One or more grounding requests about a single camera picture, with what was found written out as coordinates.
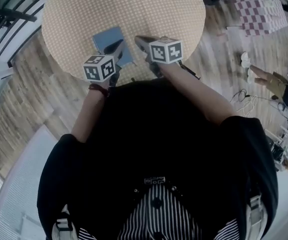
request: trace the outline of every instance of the forearm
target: forearm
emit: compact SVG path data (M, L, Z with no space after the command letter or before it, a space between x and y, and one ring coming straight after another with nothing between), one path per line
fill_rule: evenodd
M97 119L104 107L105 97L96 90L90 90L79 112L77 120L71 134L74 135L79 142L85 143L94 128Z
M203 84L178 65L160 65L161 72L173 86L188 98L206 117L220 125L226 118L236 116L231 104L219 93Z

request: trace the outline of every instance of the khaki shorts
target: khaki shorts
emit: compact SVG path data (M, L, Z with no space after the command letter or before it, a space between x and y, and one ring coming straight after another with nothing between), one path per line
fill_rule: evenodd
M280 100L283 100L286 84L276 75L268 73L267 89L276 95Z

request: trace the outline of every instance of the wooden floor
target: wooden floor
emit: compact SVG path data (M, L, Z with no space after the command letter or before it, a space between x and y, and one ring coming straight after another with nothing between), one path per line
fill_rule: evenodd
M195 69L204 83L228 100L241 89L247 89L251 95L269 98L271 93L265 88L247 84L246 71L240 67L240 54L248 51L253 64L286 76L288 27L257 37L245 37L236 28L226 29L238 24L239 17L230 3L221 2L218 6L208 7L202 39L186 65ZM7 175L42 124L57 138L68 133L87 93L85 83L62 72L49 54L41 32L17 54L13 65L15 74L0 97L2 176ZM244 105L234 101L233 104L236 109ZM258 117L263 126L274 133L286 121L268 101L261 99L251 116Z

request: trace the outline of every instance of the button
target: button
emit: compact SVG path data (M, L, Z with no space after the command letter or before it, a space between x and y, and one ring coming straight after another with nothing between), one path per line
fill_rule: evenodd
M158 197L154 198L154 200L152 200L152 206L153 208L159 209L160 206L163 205L163 201L161 201Z
M164 240L164 235L161 232L155 232L154 233L154 240Z

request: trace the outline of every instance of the blue book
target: blue book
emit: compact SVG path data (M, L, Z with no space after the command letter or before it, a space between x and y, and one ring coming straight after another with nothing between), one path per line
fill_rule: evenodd
M113 27L109 30L103 31L93 36L94 43L98 51L102 55L104 54L104 49L107 46L121 39L124 40L124 36L123 36L122 30L118 26ZM118 61L117 65L119 65L120 67L123 67L124 65L131 63L131 62L133 62L133 58L132 58L132 55L130 54L127 44L125 44L125 48L123 50L123 56Z

